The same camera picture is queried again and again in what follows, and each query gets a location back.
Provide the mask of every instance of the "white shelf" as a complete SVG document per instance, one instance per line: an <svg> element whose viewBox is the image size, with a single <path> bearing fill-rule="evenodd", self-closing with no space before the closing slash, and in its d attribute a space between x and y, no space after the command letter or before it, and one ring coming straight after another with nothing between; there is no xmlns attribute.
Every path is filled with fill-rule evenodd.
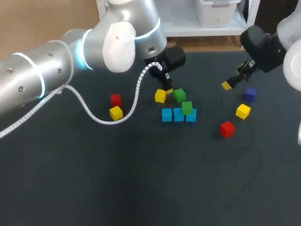
<svg viewBox="0 0 301 226"><path fill-rule="evenodd" d="M200 26L196 0L154 0L167 37L240 35L247 25L236 8L231 25L221 28Z"/></svg>

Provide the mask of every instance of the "cable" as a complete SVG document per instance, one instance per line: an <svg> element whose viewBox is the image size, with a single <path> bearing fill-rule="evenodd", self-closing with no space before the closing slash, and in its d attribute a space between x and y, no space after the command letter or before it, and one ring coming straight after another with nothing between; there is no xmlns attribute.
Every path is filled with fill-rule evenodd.
<svg viewBox="0 0 301 226"><path fill-rule="evenodd" d="M55 90L53 90L47 97L42 99L33 109L31 109L25 116L23 116L21 119L16 121L14 124L11 124L9 127L7 127L5 130L0 132L0 139L6 136L7 134L11 133L15 129L17 129L19 126L21 126L24 122L29 120L45 103L47 103L57 92L61 91L62 87L59 87Z"/></svg>
<svg viewBox="0 0 301 226"><path fill-rule="evenodd" d="M3 131L0 132L0 139L3 138L4 136L6 136L7 134L11 133L12 131L14 131L15 129L17 129L19 126L21 126L24 122L26 122L27 120L29 120L45 103L47 103L55 94L59 93L62 91L62 89L67 88L69 90L71 90L76 97L79 99L80 103L83 105L84 109L86 110L86 112L88 113L88 115L95 121L98 122L100 124L104 124L104 125L116 125L119 123L122 123L124 121L126 121L129 117L131 117L131 115L134 113L134 110L137 106L137 102L138 102L138 97L139 97L139 90L140 90L140 84L142 81L142 78L144 77L145 73L153 66L156 66L160 71L162 71L162 66L158 63L158 62L153 62L148 64L143 71L141 72L138 81L137 81L137 85L136 85L136 91L135 91L135 97L134 97L134 102L133 102L133 106L130 110L130 112L127 114L126 117L124 117L123 119L119 120L119 121L102 121L98 118L96 118L91 111L89 110L89 108L87 107L84 99L81 97L81 95L79 94L79 92L73 88L70 85L62 85L61 87L53 90L48 96L46 96L43 100L41 100L37 105L35 105L35 107L33 109L31 109L25 116L23 116L21 119L19 119L18 121L16 121L15 123L13 123L12 125L8 126L6 129L4 129Z"/></svg>
<svg viewBox="0 0 301 226"><path fill-rule="evenodd" d="M96 118L92 112L89 110L89 108L87 107L84 99L81 97L81 95L79 94L79 92L73 88L72 86L70 85L67 85L65 88L69 89L70 91L72 91L76 97L79 99L81 105L84 107L84 109L86 110L86 112L88 113L88 115L97 123L100 123L100 124L103 124L103 125L116 125L116 124L119 124L119 123L122 123L124 121L126 121L129 117L132 116L132 114L134 113L134 110L137 106L137 102L138 102L138 97L139 97L139 89L140 89L140 84L141 84L141 81L145 75L145 73L153 66L156 66L160 71L162 71L162 66L158 63L158 62L153 62L153 63L150 63L148 64L144 69L143 71L141 72L139 78L138 78L138 82L137 82L137 85L136 85L136 92L135 92L135 97L134 97L134 102L133 102L133 106L130 110L130 112L126 115L126 117L118 120L118 121L103 121L103 120L100 120L98 118Z"/></svg>

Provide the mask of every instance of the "black mat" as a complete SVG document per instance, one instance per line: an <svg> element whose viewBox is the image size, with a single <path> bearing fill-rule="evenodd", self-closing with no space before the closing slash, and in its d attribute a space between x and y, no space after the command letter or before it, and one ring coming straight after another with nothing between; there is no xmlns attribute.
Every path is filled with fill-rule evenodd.
<svg viewBox="0 0 301 226"><path fill-rule="evenodd" d="M162 123L153 100L160 85L150 76L133 117L117 126L92 121L68 90L54 97L0 140L0 225L299 226L301 93L282 68L222 90L246 59L243 52L187 54L172 73L197 108L197 123ZM109 120L109 95L119 92L127 112L143 67L89 72L72 84ZM248 86L258 93L241 120L235 110ZM1 128L30 107L1 118ZM222 139L226 120L236 133Z"/></svg>

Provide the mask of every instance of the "white plastic box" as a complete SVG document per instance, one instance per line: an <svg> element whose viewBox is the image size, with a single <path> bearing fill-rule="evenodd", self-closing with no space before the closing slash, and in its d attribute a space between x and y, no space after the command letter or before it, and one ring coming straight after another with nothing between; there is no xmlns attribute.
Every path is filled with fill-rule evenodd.
<svg viewBox="0 0 301 226"><path fill-rule="evenodd" d="M241 0L196 0L201 27L227 27Z"/></svg>

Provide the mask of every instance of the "yellow cube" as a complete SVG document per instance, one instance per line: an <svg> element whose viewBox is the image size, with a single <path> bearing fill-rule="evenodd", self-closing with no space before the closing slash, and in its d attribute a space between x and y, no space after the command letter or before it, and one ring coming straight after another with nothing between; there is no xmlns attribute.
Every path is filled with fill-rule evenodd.
<svg viewBox="0 0 301 226"><path fill-rule="evenodd" d="M251 111L250 107L248 107L247 105L242 104L237 109L236 116L238 116L241 119L246 119L246 117L248 117L250 111Z"/></svg>
<svg viewBox="0 0 301 226"><path fill-rule="evenodd" d="M110 109L110 116L114 121L117 121L123 118L123 112L119 106L116 106Z"/></svg>
<svg viewBox="0 0 301 226"><path fill-rule="evenodd" d="M158 89L155 94L155 101L158 103L164 103L166 100L167 94L164 90Z"/></svg>

